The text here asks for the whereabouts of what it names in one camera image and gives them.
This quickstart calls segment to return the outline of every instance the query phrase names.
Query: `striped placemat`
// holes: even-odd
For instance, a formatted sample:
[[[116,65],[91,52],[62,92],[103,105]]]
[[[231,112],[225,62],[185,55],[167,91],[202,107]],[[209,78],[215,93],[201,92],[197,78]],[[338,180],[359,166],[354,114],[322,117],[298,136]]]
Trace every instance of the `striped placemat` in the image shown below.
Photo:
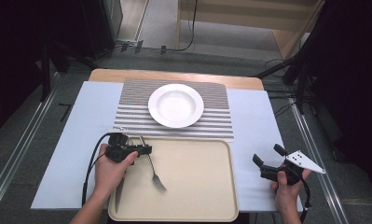
[[[180,129],[159,124],[148,112],[150,95],[159,87],[174,83],[193,88],[204,103],[201,118],[191,126]],[[130,136],[222,139],[227,142],[234,139],[226,87],[210,82],[126,79],[114,128],[124,129]]]

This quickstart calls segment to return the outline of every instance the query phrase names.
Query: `black cable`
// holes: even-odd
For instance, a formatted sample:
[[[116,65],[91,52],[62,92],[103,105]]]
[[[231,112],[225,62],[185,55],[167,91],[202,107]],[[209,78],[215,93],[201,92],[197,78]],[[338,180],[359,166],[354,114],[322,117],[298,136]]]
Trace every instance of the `black cable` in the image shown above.
[[[272,215],[273,224],[276,224],[276,217],[275,217],[275,214],[274,214],[274,213],[271,213],[271,215]]]
[[[191,30],[191,25],[189,24],[189,22],[190,22],[190,19],[189,19],[189,10],[187,11],[187,16],[188,16],[188,20],[187,20],[188,30],[189,30],[189,32],[192,34],[193,31]]]
[[[255,213],[255,224],[257,224],[257,216],[258,216],[258,213]]]
[[[89,166],[88,166],[88,170],[87,170],[87,174],[86,174],[86,179],[85,179],[85,182],[84,182],[84,185],[83,185],[83,195],[82,195],[82,199],[81,199],[81,206],[84,205],[84,203],[86,203],[86,198],[87,198],[87,187],[88,187],[88,179],[89,179],[89,177],[90,177],[90,171],[92,170],[92,167],[93,167],[93,165],[95,164],[95,162],[96,162],[99,158],[101,158],[102,155],[101,155],[100,157],[98,157],[98,158],[95,160],[94,163],[92,163],[92,162],[93,162],[93,158],[95,157],[96,151],[97,151],[99,145],[101,144],[102,140],[103,140],[106,136],[108,136],[108,135],[110,135],[110,133],[106,133],[106,134],[104,134],[104,135],[99,139],[98,143],[96,144],[95,148],[93,149],[92,156],[90,157],[90,164],[89,164]]]
[[[281,108],[279,108],[275,113],[275,118],[279,117],[282,113],[284,113],[285,111],[287,111],[292,105],[294,105],[295,103],[291,103],[291,104],[288,104],[288,105],[284,105],[282,106]]]
[[[191,41],[189,42],[188,46],[185,47],[184,49],[170,49],[170,51],[174,50],[174,51],[184,51],[186,49],[188,49],[192,43],[194,42],[194,34],[195,34],[195,31],[194,31],[194,27],[195,27],[195,17],[197,16],[197,4],[198,4],[198,0],[195,0],[195,7],[194,7],[194,17],[192,18],[192,33],[191,33]]]
[[[272,91],[272,90],[265,90],[267,92],[286,92],[286,93],[291,93],[290,91]]]
[[[314,93],[311,90],[312,84],[313,84],[312,77],[311,76],[307,76],[307,79],[305,81],[305,89],[308,92],[308,94],[311,95],[311,97],[314,97]]]
[[[290,109],[290,107],[292,106],[293,104],[290,104],[287,108],[284,109],[284,111],[282,111],[282,113],[278,114],[278,115],[275,115],[275,118],[278,118],[280,115],[282,115],[284,112],[286,112],[288,109]]]
[[[264,64],[264,68],[265,68],[265,71],[267,71],[267,64],[268,63],[271,63],[271,62],[274,62],[274,61],[284,61],[283,59],[272,59],[272,60],[269,60],[269,61],[267,61],[265,64]]]
[[[307,182],[305,181],[304,177],[301,175],[299,176],[294,170],[292,170],[291,168],[287,167],[288,170],[293,173],[293,175],[296,175],[296,177],[299,178],[299,180],[302,182],[302,184],[304,185],[304,190],[307,194],[307,200],[305,201],[305,204],[304,204],[304,208],[303,208],[303,211],[302,211],[302,214],[301,214],[301,217],[299,218],[301,220],[301,223],[304,223],[304,220],[305,220],[305,217],[308,213],[308,210],[309,208],[311,207],[311,204],[310,204],[310,188],[307,184]]]
[[[295,95],[287,95],[287,96],[270,96],[269,99],[270,100],[273,100],[273,99],[294,99],[296,98]]]

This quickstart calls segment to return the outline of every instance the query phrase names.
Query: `person's left hand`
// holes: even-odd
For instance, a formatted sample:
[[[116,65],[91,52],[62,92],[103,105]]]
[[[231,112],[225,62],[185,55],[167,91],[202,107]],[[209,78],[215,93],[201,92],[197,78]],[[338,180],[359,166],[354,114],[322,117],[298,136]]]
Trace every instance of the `person's left hand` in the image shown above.
[[[101,144],[99,156],[105,153],[106,148],[107,144]],[[95,164],[95,189],[93,193],[108,199],[124,177],[127,168],[135,161],[137,155],[137,152],[132,152],[120,163],[113,162],[106,156],[101,156]]]
[[[305,169],[302,172],[302,178],[307,179],[311,170]],[[303,184],[298,181],[293,186],[287,185],[287,176],[284,171],[278,173],[278,182],[272,181],[270,187],[276,192],[275,205],[279,212],[283,215],[289,211],[296,212],[296,199],[301,191]]]

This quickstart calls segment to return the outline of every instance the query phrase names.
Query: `forearm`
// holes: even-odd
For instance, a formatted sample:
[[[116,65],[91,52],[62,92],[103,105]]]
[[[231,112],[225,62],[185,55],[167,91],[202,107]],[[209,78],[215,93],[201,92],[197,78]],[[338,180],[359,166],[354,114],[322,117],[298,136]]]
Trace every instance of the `forearm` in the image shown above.
[[[285,211],[280,211],[283,224],[300,224],[299,214],[296,208],[285,209]]]
[[[70,222],[71,224],[96,224],[102,214],[106,197],[97,193],[92,193],[84,206],[78,211],[76,216]]]

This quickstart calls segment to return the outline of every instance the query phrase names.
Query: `metal fork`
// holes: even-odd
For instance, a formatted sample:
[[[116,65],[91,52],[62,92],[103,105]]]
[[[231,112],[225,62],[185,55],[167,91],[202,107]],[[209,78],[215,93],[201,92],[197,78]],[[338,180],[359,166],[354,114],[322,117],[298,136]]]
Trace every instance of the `metal fork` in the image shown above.
[[[141,135],[140,135],[140,141],[142,142],[142,146],[145,147],[145,139]],[[148,158],[148,161],[150,161],[151,168],[153,168],[153,183],[154,183],[154,186],[156,186],[156,188],[159,191],[165,192],[166,188],[165,188],[165,186],[163,186],[163,184],[160,181],[158,175],[156,174],[156,170],[154,169],[154,165],[153,165],[153,162],[151,161],[150,155],[147,154],[146,156]]]

